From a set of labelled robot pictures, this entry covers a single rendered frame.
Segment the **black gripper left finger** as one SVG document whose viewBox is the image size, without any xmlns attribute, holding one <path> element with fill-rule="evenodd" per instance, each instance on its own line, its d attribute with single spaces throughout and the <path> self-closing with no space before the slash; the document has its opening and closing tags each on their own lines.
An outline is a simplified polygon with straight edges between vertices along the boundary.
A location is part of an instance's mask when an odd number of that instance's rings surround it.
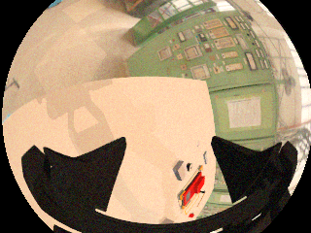
<svg viewBox="0 0 311 233">
<path fill-rule="evenodd" d="M 54 170 L 73 180 L 97 210 L 108 211 L 106 209 L 127 149 L 125 137 L 79 156 L 59 154 L 47 147 L 43 149 Z"/>
</svg>

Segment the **black toy tyre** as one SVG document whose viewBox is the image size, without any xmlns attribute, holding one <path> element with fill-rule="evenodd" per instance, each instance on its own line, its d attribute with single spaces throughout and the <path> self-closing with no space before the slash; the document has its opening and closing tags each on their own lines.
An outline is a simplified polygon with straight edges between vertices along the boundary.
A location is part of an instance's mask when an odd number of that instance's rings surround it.
<svg viewBox="0 0 311 233">
<path fill-rule="evenodd" d="M 188 163 L 186 167 L 187 167 L 188 171 L 193 170 L 193 164 L 191 164 L 191 163 Z"/>
</svg>

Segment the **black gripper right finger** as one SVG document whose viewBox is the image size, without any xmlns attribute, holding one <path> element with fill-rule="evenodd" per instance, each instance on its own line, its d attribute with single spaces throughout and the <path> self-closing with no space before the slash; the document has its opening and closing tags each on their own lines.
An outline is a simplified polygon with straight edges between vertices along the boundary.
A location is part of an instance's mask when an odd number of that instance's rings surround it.
<svg viewBox="0 0 311 233">
<path fill-rule="evenodd" d="M 230 202 L 234 203 L 245 197 L 246 190 L 250 189 L 259 178 L 268 160 L 280 151 L 281 144 L 283 143 L 257 151 L 244 148 L 219 136 L 211 137 L 211 149 L 221 167 L 222 175 L 225 176 Z"/>
</svg>

